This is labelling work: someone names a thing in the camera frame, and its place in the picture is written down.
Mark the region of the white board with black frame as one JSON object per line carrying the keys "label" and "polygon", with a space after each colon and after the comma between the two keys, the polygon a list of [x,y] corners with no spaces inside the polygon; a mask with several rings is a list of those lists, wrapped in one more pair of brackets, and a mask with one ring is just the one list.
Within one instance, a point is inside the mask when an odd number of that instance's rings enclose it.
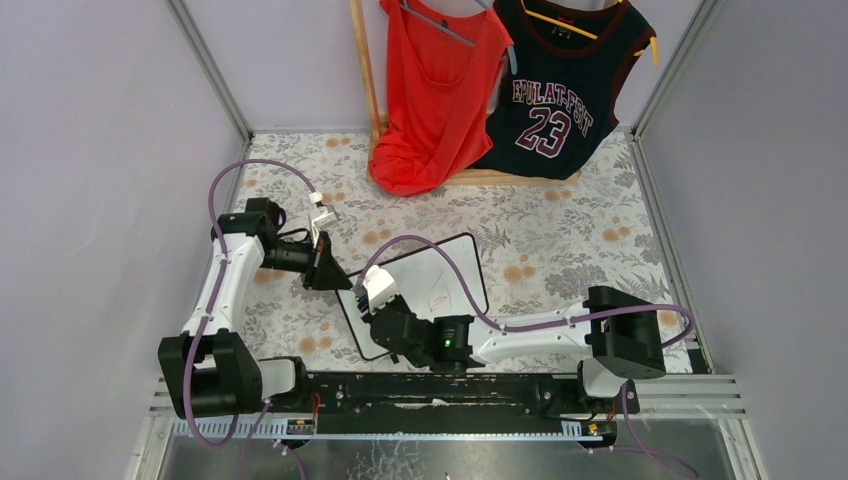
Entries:
{"label": "white board with black frame", "polygon": [[[475,302],[483,311],[487,311],[489,302],[475,237],[470,233],[462,233],[437,244],[458,267]],[[433,320],[437,317],[476,313],[448,262],[426,245],[381,261],[378,266],[394,278],[403,299],[419,318]],[[336,296],[361,358],[375,361],[387,356],[389,351],[374,343],[369,326],[361,320],[355,293],[338,290]]]}

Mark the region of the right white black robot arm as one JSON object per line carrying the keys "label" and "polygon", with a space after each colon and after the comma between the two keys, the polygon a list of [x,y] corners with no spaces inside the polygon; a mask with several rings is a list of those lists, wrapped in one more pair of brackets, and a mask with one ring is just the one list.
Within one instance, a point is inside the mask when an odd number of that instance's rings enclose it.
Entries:
{"label": "right white black robot arm", "polygon": [[371,340],[416,368],[464,373],[502,360],[542,354],[581,356],[578,379],[590,398],[612,398],[628,380],[666,375],[653,304],[607,286],[581,303],[542,314],[485,322],[463,314],[422,319],[400,294],[380,307],[357,298]]}

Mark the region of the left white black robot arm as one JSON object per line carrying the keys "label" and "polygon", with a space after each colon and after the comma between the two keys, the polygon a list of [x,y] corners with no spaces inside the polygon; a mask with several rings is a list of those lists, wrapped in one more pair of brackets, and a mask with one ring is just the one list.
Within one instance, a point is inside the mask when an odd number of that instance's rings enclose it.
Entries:
{"label": "left white black robot arm", "polygon": [[335,221],[335,212],[319,193],[309,200],[315,206],[310,231],[299,242],[282,236],[285,212],[267,197],[251,198],[244,211],[219,216],[211,232],[213,263],[198,303],[180,334],[163,338],[157,352],[179,418],[252,414],[265,401],[279,411],[307,404],[310,388],[303,360],[257,360],[240,333],[245,296],[260,269],[298,274],[306,290],[352,289],[325,230]]}

